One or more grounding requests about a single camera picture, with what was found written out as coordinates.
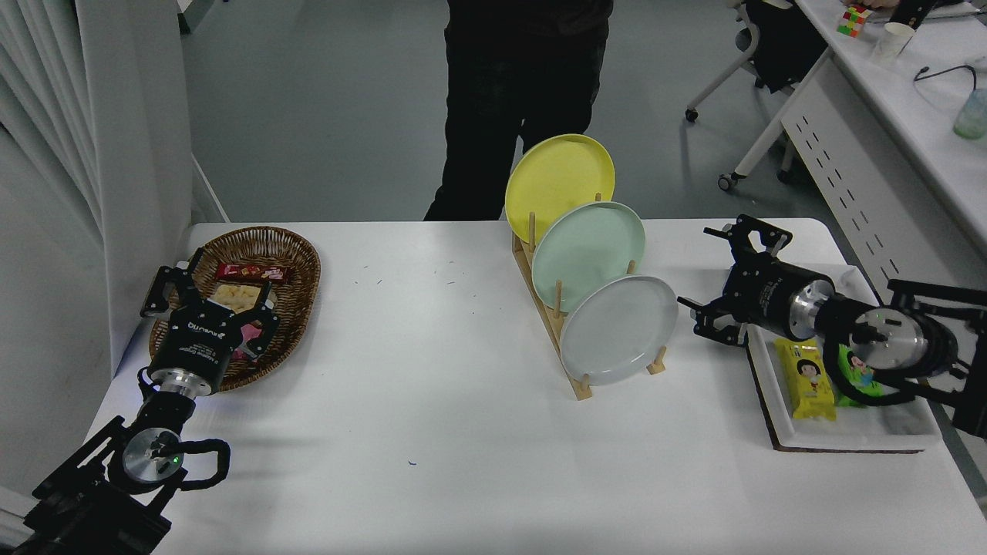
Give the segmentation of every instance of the white tray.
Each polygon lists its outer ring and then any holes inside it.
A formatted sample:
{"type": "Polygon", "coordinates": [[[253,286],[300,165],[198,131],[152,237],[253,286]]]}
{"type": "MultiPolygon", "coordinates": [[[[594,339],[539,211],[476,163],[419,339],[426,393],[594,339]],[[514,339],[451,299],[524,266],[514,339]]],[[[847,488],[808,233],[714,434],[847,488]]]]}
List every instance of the white tray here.
{"type": "MultiPolygon", "coordinates": [[[[856,267],[806,267],[830,276],[836,290],[848,297],[876,304],[856,267]]],[[[890,407],[837,407],[835,422],[793,419],[792,400],[774,347],[778,336],[758,326],[748,326],[747,334],[747,351],[779,450],[918,452],[942,440],[929,404],[922,398],[890,407]]]]}

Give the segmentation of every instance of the hand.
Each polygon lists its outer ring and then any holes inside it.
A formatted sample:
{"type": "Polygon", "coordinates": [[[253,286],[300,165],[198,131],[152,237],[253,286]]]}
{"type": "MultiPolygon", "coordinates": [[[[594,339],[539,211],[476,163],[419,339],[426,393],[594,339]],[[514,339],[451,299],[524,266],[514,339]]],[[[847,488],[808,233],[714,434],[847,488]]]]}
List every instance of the hand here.
{"type": "Polygon", "coordinates": [[[893,8],[898,5],[898,0],[843,0],[844,6],[850,4],[863,4],[872,10],[877,8],[893,8]]]}

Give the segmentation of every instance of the wicker basket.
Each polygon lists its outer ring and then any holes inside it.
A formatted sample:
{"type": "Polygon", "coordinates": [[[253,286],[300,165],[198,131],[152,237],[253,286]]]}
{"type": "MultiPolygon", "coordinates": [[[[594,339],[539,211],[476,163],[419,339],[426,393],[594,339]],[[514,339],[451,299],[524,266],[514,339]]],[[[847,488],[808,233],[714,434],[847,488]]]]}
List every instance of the wicker basket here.
{"type": "MultiPolygon", "coordinates": [[[[216,269],[220,264],[257,264],[291,269],[286,283],[274,283],[277,295],[274,314],[280,320],[267,351],[256,360],[232,360],[220,385],[228,391],[258,380],[281,365],[305,334],[312,304],[319,288],[321,265],[312,245],[300,235],[279,227],[247,227],[231,231],[206,243],[202,258],[192,278],[203,298],[215,291],[219,282],[216,269]]],[[[178,298],[172,295],[172,308],[178,298]]],[[[153,357],[168,332],[162,320],[151,329],[150,351],[153,357]]]]}

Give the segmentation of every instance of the rubik's cube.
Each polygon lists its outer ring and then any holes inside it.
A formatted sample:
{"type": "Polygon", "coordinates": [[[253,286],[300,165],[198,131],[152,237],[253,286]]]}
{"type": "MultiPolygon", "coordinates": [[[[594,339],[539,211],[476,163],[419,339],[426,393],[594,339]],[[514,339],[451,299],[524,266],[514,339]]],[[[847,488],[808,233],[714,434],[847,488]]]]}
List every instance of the rubik's cube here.
{"type": "Polygon", "coordinates": [[[847,7],[847,11],[843,13],[843,19],[840,20],[840,26],[836,28],[836,31],[844,35],[856,37],[860,34],[861,29],[864,28],[864,23],[867,22],[867,18],[872,13],[873,10],[865,8],[860,4],[851,4],[847,7]]]}

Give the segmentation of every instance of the desk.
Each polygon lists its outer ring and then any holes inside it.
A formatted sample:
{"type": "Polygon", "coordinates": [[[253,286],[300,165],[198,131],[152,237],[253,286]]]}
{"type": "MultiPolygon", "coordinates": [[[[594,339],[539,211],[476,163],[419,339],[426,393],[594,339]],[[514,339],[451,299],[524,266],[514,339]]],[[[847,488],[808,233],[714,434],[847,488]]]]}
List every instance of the desk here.
{"type": "Polygon", "coordinates": [[[922,66],[987,53],[987,28],[927,21],[885,69],[868,61],[880,25],[850,38],[836,32],[838,0],[797,3],[829,49],[736,172],[746,175],[784,130],[884,300],[889,278],[987,288],[987,139],[951,131],[970,76],[912,83],[922,66]]]}
{"type": "MultiPolygon", "coordinates": [[[[814,220],[794,263],[843,262],[814,220]]],[[[704,226],[649,220],[639,272],[717,296],[704,226]]],[[[293,356],[197,400],[185,438],[230,442],[229,478],[179,493],[161,554],[982,554],[987,522],[941,444],[915,455],[772,450],[744,351],[692,333],[575,401],[503,222],[294,223],[322,259],[293,356]]],[[[187,252],[234,229],[192,228],[187,252]]],[[[94,430],[135,414],[138,335],[94,430]]],[[[192,476],[211,460],[187,459],[192,476]]]]}

